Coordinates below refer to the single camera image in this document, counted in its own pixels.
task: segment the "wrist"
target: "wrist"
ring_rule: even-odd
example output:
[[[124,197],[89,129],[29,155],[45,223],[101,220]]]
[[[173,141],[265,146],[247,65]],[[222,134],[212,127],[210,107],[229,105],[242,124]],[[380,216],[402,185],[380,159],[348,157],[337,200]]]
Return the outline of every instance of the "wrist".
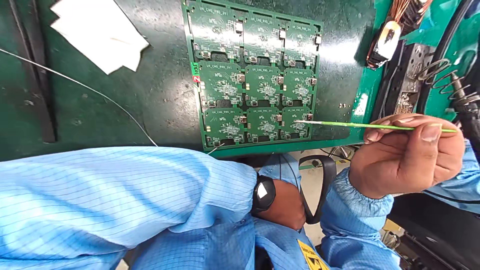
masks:
[[[354,187],[360,194],[370,199],[381,199],[387,195],[382,194],[376,187],[369,186],[367,181],[363,181],[362,173],[357,172],[353,168],[350,168],[348,180],[350,181],[350,185],[352,185],[352,187]]]

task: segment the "fingernail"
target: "fingernail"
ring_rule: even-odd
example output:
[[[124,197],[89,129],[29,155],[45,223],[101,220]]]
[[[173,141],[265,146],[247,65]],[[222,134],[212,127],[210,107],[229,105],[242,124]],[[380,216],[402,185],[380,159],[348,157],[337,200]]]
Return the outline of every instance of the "fingernail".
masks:
[[[376,142],[377,141],[377,138],[378,138],[378,132],[377,131],[371,131],[368,135],[367,135],[367,140],[369,140],[369,142]]]
[[[422,129],[420,138],[427,142],[433,142],[440,137],[441,132],[442,132],[442,124],[431,123]]]
[[[406,122],[410,122],[413,120],[413,117],[408,117],[408,118],[404,118],[404,119],[399,119],[397,121],[399,121],[400,123],[406,123]]]

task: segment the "blue sleeve cuff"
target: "blue sleeve cuff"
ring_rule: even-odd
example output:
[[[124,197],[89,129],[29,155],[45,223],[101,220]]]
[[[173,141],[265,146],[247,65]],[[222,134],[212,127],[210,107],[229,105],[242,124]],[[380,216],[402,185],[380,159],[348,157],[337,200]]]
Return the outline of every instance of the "blue sleeve cuff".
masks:
[[[350,168],[345,168],[332,183],[333,190],[347,208],[357,217],[381,217],[389,214],[394,201],[393,196],[387,195],[381,199],[364,196],[350,184],[349,172]]]

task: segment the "white cloth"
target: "white cloth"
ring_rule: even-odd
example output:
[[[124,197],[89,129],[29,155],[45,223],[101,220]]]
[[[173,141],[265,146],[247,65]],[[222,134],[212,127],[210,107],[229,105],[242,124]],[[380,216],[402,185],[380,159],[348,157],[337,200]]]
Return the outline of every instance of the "white cloth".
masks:
[[[61,0],[50,9],[60,17],[51,27],[103,72],[137,70],[149,44],[114,0]]]

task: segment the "green circuit board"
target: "green circuit board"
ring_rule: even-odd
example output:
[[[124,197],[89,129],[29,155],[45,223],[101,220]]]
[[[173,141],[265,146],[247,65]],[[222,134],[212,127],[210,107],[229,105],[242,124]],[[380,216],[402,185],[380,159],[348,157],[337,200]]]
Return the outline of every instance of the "green circuit board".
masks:
[[[312,118],[308,107],[286,107],[282,110],[282,127],[280,137],[290,140],[293,138],[308,137],[312,124],[296,123],[295,120],[308,120]]]
[[[313,98],[313,87],[317,78],[312,70],[287,68],[283,80],[283,106],[293,106],[293,101],[300,100],[302,104],[310,105]]]
[[[205,139],[209,147],[219,147],[224,142],[239,144],[245,141],[247,117],[240,108],[216,108],[205,110]]]
[[[279,64],[285,23],[271,17],[249,14],[244,19],[243,39],[246,63],[257,63],[259,57],[268,58],[270,63]]]
[[[277,67],[248,65],[245,68],[245,99],[247,106],[256,107],[258,101],[268,100],[269,104],[280,103],[280,69]]]
[[[204,151],[310,140],[322,23],[182,0]]]
[[[278,139],[282,117],[277,108],[250,108],[247,110],[247,139],[251,143]]]
[[[193,2],[189,16],[197,58],[211,59],[212,52],[220,52],[226,54],[228,59],[239,59],[243,25],[237,21],[234,10]]]
[[[296,61],[305,63],[310,67],[315,65],[318,46],[322,36],[318,34],[313,25],[290,22],[287,25],[287,38],[285,39],[285,66],[295,66]]]
[[[204,106],[215,107],[218,100],[242,105],[244,75],[235,63],[200,61],[200,91]]]

